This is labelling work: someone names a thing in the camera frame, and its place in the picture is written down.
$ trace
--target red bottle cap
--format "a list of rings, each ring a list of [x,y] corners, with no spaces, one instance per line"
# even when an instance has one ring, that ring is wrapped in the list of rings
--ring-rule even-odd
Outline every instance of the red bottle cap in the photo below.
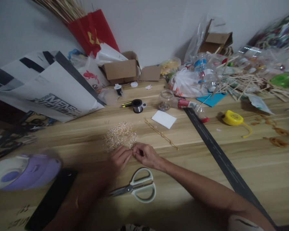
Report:
[[[208,121],[210,121],[210,119],[208,117],[205,117],[205,118],[201,119],[201,122],[203,122],[203,123],[206,123]]]

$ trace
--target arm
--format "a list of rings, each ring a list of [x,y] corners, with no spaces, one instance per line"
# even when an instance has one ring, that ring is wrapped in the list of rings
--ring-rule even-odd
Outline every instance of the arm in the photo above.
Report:
[[[224,185],[161,158],[150,145],[137,143],[133,148],[133,154],[143,165],[173,177],[195,199],[211,209],[226,214],[225,222],[231,215],[238,215],[259,225],[265,231],[275,231],[257,208]]]
[[[99,173],[90,180],[77,197],[69,201],[66,206],[60,207],[55,218],[43,231],[73,230],[102,191],[126,167],[132,153],[132,150],[123,146],[114,150],[110,159],[103,163]]]

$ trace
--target person's left hand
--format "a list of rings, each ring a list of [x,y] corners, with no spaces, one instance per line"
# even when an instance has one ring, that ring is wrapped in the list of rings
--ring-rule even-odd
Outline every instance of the person's left hand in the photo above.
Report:
[[[119,175],[120,172],[126,167],[129,162],[133,151],[129,148],[120,145],[111,154],[108,163],[111,164],[111,168],[114,170],[115,175]]]

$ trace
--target blue paper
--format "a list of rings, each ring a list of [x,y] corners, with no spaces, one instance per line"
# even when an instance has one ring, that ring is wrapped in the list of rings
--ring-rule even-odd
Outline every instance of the blue paper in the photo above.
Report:
[[[207,96],[204,96],[201,98],[196,98],[196,99],[199,100],[200,102],[204,102],[208,97],[210,97],[204,104],[206,104],[210,107],[214,107],[215,104],[217,104],[219,101],[221,101],[222,98],[224,98],[225,96],[226,95],[223,95],[223,94],[215,94],[213,99],[212,99],[212,95],[207,95]]]

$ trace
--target hand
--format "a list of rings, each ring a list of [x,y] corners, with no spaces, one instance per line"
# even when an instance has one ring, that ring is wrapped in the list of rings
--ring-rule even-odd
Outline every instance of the hand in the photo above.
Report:
[[[161,158],[151,145],[136,143],[133,147],[133,155],[144,166],[156,170],[162,170],[164,159]]]
[[[120,145],[111,154],[108,162],[112,165],[115,175],[119,175],[120,172],[126,167],[129,162],[133,151],[125,146]]]

